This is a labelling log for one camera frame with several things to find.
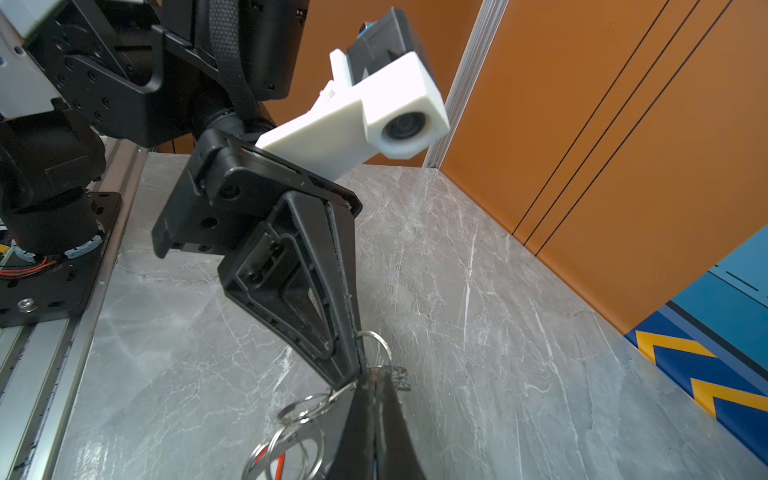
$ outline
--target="orange wall panel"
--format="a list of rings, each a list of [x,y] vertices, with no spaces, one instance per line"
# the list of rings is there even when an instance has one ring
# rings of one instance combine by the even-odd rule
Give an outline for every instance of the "orange wall panel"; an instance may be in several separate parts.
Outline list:
[[[730,4],[538,255],[622,333],[768,223],[766,24]]]
[[[397,5],[392,0],[312,0],[290,95],[284,100],[267,102],[266,108],[278,124],[307,112],[332,78],[328,54],[336,48],[345,51],[363,22],[381,18],[392,6],[402,6],[422,39],[445,100],[481,3],[482,0],[459,0],[447,5],[436,0],[411,0]],[[422,152],[409,161],[391,161],[377,155],[369,162],[421,167],[424,155]]]
[[[672,29],[674,34],[669,44],[660,50],[653,67],[626,100],[600,140],[596,144],[593,143],[588,153],[585,151],[585,156],[578,159],[579,168],[572,175],[568,174],[570,178],[568,184],[561,189],[557,200],[549,204],[546,217],[539,221],[525,243],[531,252],[538,253],[541,250],[727,4],[728,0],[696,2],[695,8],[690,10],[690,15],[684,19],[680,28],[676,31]]]
[[[551,209],[555,204],[565,204],[567,207],[573,205],[575,198],[563,198],[563,193],[571,186],[576,175],[583,176],[584,164],[588,159],[603,163],[607,161],[607,155],[602,151],[596,151],[595,145],[604,140],[604,136],[614,125],[618,115],[627,107],[629,100],[637,96],[641,82],[645,81],[650,70],[658,63],[660,52],[664,51],[672,39],[677,37],[678,27],[688,19],[698,5],[699,2],[696,0],[675,0],[664,5],[637,49],[627,60],[627,64],[621,69],[616,81],[600,101],[584,129],[579,132],[557,169],[547,180],[541,193],[513,232],[522,243],[528,242],[534,232],[545,230],[541,228],[541,222],[545,220],[545,216],[551,221],[554,217],[551,215]],[[700,36],[701,33],[694,40],[694,44]],[[651,101],[652,98],[647,99],[643,108]],[[537,252],[538,248],[531,248],[531,250]]]
[[[666,4],[510,2],[443,172],[514,231]]]

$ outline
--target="black bracket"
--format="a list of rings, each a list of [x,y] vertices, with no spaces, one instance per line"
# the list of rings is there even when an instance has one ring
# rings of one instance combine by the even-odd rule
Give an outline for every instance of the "black bracket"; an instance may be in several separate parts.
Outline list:
[[[334,389],[364,367],[355,216],[346,188],[221,131],[205,131],[152,230],[155,253],[225,255],[226,295]]]

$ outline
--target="orange cabinet door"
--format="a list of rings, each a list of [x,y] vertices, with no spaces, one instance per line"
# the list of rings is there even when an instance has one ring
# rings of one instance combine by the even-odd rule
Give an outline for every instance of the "orange cabinet door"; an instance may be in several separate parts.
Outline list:
[[[525,242],[695,5],[509,2],[442,170]]]
[[[668,80],[611,127],[615,148],[538,241],[622,333],[768,223],[768,4],[721,3],[701,0],[717,15],[675,69],[651,71]]]

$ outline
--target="black mounting plate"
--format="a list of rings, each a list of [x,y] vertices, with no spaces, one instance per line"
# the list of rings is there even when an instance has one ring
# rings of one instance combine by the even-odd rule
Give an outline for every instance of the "black mounting plate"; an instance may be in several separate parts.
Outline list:
[[[364,366],[350,190],[232,135],[203,132],[152,229],[155,254],[225,255],[226,295],[334,389]]]
[[[104,228],[104,241],[99,248],[73,260],[65,259],[38,275],[0,280],[0,327],[75,318],[83,313],[91,298],[122,199],[115,192],[94,192],[91,202],[96,219]],[[19,262],[12,257],[9,263]],[[20,312],[18,301],[26,298],[32,298],[38,308],[30,313]]]

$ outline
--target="black strap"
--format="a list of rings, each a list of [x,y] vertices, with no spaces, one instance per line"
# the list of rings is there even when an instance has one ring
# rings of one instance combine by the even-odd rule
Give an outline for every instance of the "black strap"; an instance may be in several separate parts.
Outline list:
[[[239,0],[210,0],[208,30],[219,69],[219,82],[227,91],[235,112],[242,120],[256,118],[259,109],[240,60]]]

